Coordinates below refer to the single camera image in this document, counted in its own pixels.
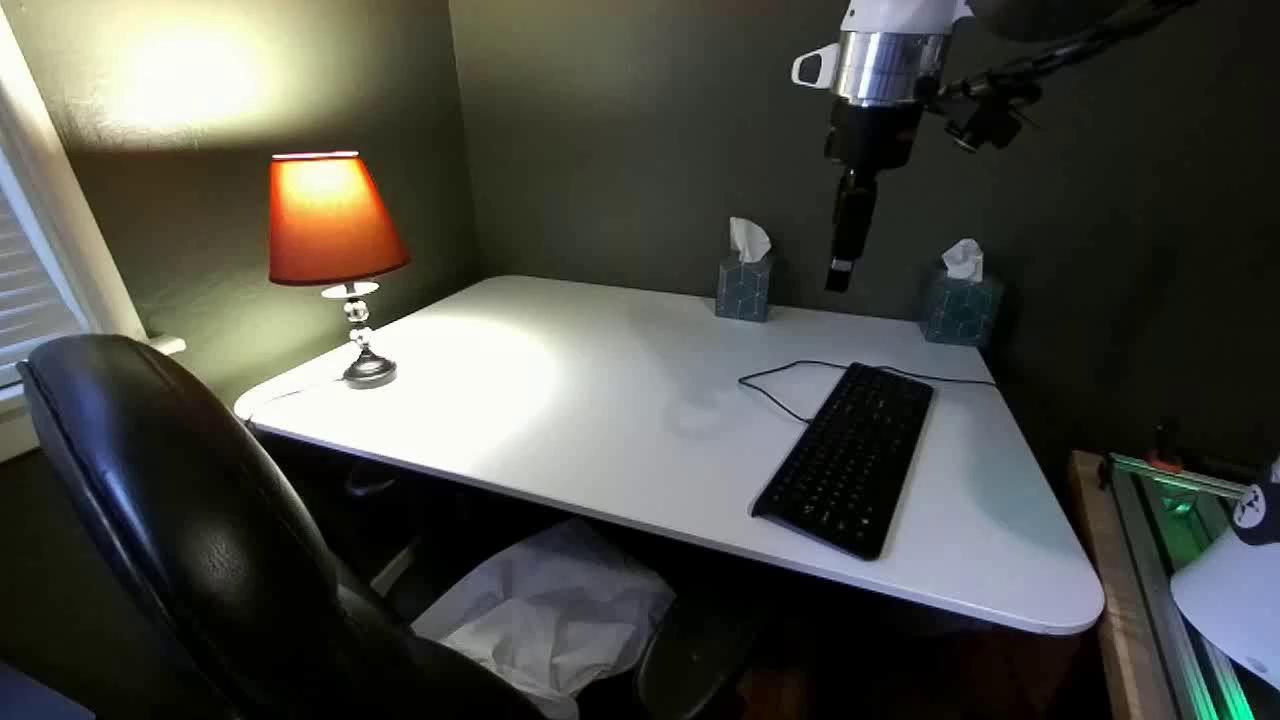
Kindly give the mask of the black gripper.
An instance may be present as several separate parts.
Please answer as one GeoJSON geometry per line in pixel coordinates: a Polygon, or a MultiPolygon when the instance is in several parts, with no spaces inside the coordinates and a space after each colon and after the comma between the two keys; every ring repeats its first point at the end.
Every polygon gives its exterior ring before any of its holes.
{"type": "Polygon", "coordinates": [[[874,209],[877,209],[877,177],[890,167],[905,167],[917,143],[925,107],[833,107],[833,132],[823,154],[840,161],[846,177],[838,184],[838,244],[829,256],[829,291],[847,291],[854,262],[864,252],[874,209]]]}

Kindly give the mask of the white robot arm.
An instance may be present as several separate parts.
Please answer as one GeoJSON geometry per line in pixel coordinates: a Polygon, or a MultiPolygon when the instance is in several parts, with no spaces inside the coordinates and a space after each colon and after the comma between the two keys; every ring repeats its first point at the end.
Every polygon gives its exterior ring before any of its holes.
{"type": "Polygon", "coordinates": [[[840,36],[792,62],[792,84],[829,92],[823,154],[840,163],[829,291],[846,291],[864,256],[877,177],[905,167],[925,111],[962,150],[1008,150],[1041,79],[1138,40],[1198,0],[847,0],[840,36]],[[948,79],[951,31],[978,22],[1028,56],[948,79]]]}

